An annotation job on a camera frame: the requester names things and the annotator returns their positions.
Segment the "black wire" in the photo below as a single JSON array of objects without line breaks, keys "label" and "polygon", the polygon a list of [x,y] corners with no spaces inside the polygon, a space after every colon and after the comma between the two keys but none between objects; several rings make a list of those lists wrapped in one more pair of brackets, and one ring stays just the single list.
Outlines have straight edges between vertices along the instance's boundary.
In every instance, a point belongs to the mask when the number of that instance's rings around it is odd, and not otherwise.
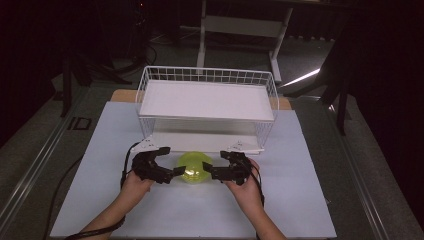
[{"label": "black wire", "polygon": [[112,68],[107,68],[107,69],[113,73],[122,75],[131,71],[135,71],[139,69],[142,65],[143,65],[143,57],[136,57],[136,60],[129,66],[125,66],[119,69],[112,69]]},{"label": "black wire", "polygon": [[[120,182],[120,187],[122,188],[122,185],[125,182],[125,179],[127,178],[127,174],[129,172],[127,172],[127,166],[128,166],[128,159],[130,157],[131,154],[131,149],[133,147],[135,147],[137,144],[139,144],[139,142],[134,143],[127,151],[127,155],[125,156],[125,163],[124,163],[124,170],[122,171],[122,177],[121,177],[121,182]],[[92,237],[92,236],[97,236],[97,235],[102,235],[108,232],[112,232],[118,228],[120,228],[122,226],[122,224],[124,224],[125,222],[125,216],[116,224],[110,226],[110,227],[105,227],[105,228],[101,228],[101,229],[96,229],[96,230],[92,230],[92,231],[86,231],[86,232],[80,232],[80,233],[76,233],[73,235],[70,235],[68,237],[65,238],[65,240],[73,240],[73,239],[81,239],[81,238],[87,238],[87,237]]]},{"label": "black wire", "polygon": [[156,51],[156,49],[154,49],[154,48],[153,48],[152,46],[150,46],[150,45],[147,45],[147,47],[153,50],[154,58],[153,58],[153,60],[151,61],[151,63],[149,63],[149,62],[148,62],[148,60],[147,60],[147,57],[146,57],[146,62],[147,62],[149,65],[154,65],[154,64],[155,64],[155,62],[156,62],[156,58],[157,58],[157,56],[158,56],[158,52]]},{"label": "black wire", "polygon": [[137,144],[139,144],[140,142],[136,142],[134,143],[127,151],[127,155],[125,156],[125,163],[124,163],[124,170],[122,170],[122,176],[121,176],[121,188],[122,185],[124,185],[125,179],[127,179],[127,174],[129,172],[127,172],[127,168],[128,168],[128,159],[130,158],[130,154],[131,154],[131,149],[135,146],[137,146]]},{"label": "black wire", "polygon": [[[261,198],[261,203],[262,203],[262,207],[265,205],[265,196],[262,192],[262,178],[261,178],[261,174],[259,173],[259,169],[257,167],[255,167],[253,164],[250,164],[251,166],[248,166],[244,161],[242,160],[238,160],[236,159],[236,161],[238,163],[240,163],[250,174],[250,176],[253,178],[253,180],[256,183],[256,186],[258,187],[259,190],[259,197]],[[260,182],[258,181],[258,179],[255,177],[255,175],[253,174],[252,168],[255,168],[255,170],[258,172],[258,178],[260,180]],[[256,239],[257,240],[261,240],[261,238],[259,237],[258,233],[256,233]]]},{"label": "black wire", "polygon": [[54,203],[56,201],[56,197],[57,197],[57,193],[59,192],[60,187],[62,186],[63,181],[65,180],[66,176],[69,174],[69,172],[79,163],[81,162],[83,156],[81,156],[80,158],[78,158],[77,161],[75,161],[69,168],[68,170],[66,170],[65,174],[62,176],[62,178],[59,180],[58,185],[56,186],[56,189],[54,191],[53,194],[53,198],[52,201],[50,203],[50,209],[49,209],[49,215],[47,218],[47,224],[46,224],[46,228],[44,230],[44,236],[43,239],[47,239],[47,234],[49,232],[49,228],[50,228],[50,221],[51,221],[51,217],[52,217],[52,212],[53,212],[53,207],[54,207]]}]

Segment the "metal stand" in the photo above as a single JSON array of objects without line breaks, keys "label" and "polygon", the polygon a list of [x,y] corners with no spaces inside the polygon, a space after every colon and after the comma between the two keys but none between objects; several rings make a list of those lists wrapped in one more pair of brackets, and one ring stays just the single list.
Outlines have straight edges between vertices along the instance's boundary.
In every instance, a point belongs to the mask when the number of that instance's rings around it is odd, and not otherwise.
[{"label": "metal stand", "polygon": [[206,31],[271,37],[277,39],[274,50],[269,53],[272,73],[274,75],[275,83],[281,83],[281,74],[278,67],[277,56],[286,33],[292,11],[293,8],[288,8],[286,10],[283,22],[211,16],[206,14],[206,0],[203,0],[202,19],[200,22],[200,47],[199,54],[197,56],[197,67],[202,68],[205,64]]}]

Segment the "forearm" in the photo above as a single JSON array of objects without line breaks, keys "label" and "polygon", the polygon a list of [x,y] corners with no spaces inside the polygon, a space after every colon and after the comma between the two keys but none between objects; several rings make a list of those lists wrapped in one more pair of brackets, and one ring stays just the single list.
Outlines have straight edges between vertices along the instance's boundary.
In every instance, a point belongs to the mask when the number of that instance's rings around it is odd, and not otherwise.
[{"label": "forearm", "polygon": [[274,224],[274,222],[269,218],[264,209],[258,208],[255,210],[246,211],[245,213],[261,240],[287,239]]},{"label": "forearm", "polygon": [[[94,218],[86,227],[84,227],[81,232],[98,230],[106,227],[110,227],[118,223],[129,210],[119,202],[119,199],[116,199],[112,204],[110,204],[103,212],[101,212],[96,218]],[[84,238],[88,240],[102,240],[108,239],[112,232],[108,232],[102,235],[97,235],[89,238]]]}]

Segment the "person's right hand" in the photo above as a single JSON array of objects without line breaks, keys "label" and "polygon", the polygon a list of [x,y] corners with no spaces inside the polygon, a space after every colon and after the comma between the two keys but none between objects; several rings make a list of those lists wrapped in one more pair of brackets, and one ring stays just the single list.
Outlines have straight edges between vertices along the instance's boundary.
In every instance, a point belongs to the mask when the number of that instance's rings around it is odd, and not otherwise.
[{"label": "person's right hand", "polygon": [[[250,158],[249,160],[259,170],[259,165],[254,160]],[[252,172],[255,177],[258,177],[258,171],[255,168],[252,169]],[[224,181],[224,183],[233,193],[237,204],[246,215],[252,211],[263,210],[259,189],[252,176],[249,176],[241,186],[232,181]]]}]

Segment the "person's left hand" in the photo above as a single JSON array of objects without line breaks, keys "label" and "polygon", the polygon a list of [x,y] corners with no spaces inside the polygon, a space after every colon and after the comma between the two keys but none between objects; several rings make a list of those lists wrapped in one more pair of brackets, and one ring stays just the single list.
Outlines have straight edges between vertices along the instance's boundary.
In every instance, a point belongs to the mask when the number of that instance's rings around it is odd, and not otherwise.
[{"label": "person's left hand", "polygon": [[150,179],[141,180],[134,171],[131,171],[122,185],[116,202],[124,207],[126,212],[131,211],[143,199],[144,195],[150,191],[153,183],[154,181]]}]

